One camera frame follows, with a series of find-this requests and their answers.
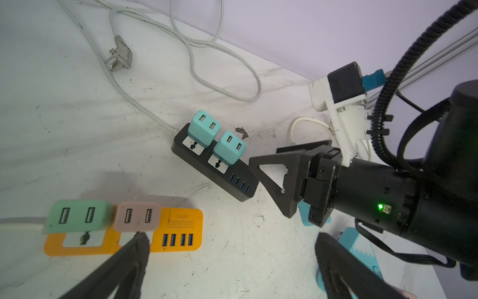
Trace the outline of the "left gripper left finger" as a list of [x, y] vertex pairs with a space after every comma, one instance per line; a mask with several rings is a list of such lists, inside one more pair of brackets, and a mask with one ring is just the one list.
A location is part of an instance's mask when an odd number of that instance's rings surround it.
[[149, 254], [149, 239], [139, 232], [62, 298], [107, 299], [110, 295], [116, 299], [140, 298]]

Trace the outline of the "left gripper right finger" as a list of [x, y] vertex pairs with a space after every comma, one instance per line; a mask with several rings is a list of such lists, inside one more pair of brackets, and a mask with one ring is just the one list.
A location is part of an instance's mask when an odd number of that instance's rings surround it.
[[316, 259], [329, 299], [402, 299], [329, 234], [320, 232], [315, 244]]

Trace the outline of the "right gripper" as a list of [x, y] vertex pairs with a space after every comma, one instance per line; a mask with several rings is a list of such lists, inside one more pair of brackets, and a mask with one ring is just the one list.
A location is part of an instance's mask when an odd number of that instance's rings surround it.
[[417, 181], [390, 166], [353, 159], [341, 165], [342, 153], [331, 140], [290, 145], [276, 154], [249, 159], [249, 168], [281, 214], [292, 218], [303, 201], [307, 220], [323, 226], [333, 210], [368, 227], [405, 235], [417, 200]]

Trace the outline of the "black power strip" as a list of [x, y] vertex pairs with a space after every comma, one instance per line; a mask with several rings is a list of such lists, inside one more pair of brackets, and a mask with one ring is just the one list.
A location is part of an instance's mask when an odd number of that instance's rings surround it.
[[217, 142], [204, 148], [187, 135], [188, 128], [186, 124], [174, 137], [172, 152], [240, 202], [254, 197], [259, 180], [248, 165], [240, 159], [231, 166], [226, 165], [213, 155]]

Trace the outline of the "teal adapter front black strip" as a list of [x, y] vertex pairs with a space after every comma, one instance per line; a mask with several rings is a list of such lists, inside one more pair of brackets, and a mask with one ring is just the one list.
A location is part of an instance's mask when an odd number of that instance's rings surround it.
[[213, 155], [227, 166], [234, 165], [245, 153], [246, 144], [230, 131], [226, 131], [213, 148]]

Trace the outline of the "teal adapter black strip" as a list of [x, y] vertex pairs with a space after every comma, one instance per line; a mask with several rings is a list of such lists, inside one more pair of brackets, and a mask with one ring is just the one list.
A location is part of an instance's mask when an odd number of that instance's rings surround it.
[[226, 131], [213, 148], [213, 155], [227, 166], [234, 165], [245, 153], [246, 144], [230, 131]]
[[221, 129], [221, 124], [203, 110], [199, 110], [187, 129], [187, 134], [204, 148], [210, 147]]

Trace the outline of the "blue power strip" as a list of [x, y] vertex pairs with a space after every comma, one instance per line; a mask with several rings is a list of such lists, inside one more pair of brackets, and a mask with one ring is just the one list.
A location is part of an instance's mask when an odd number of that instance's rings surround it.
[[302, 224], [306, 227], [312, 225], [324, 227], [331, 222], [331, 213], [334, 210], [332, 207], [328, 207], [327, 209], [316, 208], [305, 201], [299, 202], [298, 209]]

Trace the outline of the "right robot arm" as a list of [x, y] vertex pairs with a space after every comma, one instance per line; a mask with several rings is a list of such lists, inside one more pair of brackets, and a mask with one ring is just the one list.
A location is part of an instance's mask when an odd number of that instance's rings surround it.
[[370, 116], [380, 163], [351, 159], [330, 142], [280, 148], [250, 158], [249, 167], [288, 218], [299, 202], [309, 221], [323, 226], [333, 210], [352, 216], [357, 230], [382, 250], [376, 233], [390, 232], [444, 255], [463, 279], [478, 278], [478, 83], [463, 82], [450, 97], [421, 113], [396, 153], [386, 146], [392, 97], [418, 59], [449, 29], [478, 8], [459, 1], [426, 29], [399, 60]]

